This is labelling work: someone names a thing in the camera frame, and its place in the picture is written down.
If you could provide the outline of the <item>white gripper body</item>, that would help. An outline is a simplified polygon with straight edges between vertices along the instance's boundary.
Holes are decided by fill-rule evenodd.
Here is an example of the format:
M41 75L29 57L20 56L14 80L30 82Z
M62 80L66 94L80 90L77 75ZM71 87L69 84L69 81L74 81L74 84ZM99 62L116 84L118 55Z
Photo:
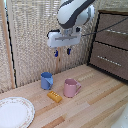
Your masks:
M76 32L71 35L62 35L60 31L50 31L47 37L47 45L50 48L56 48L78 44L80 42L81 33Z

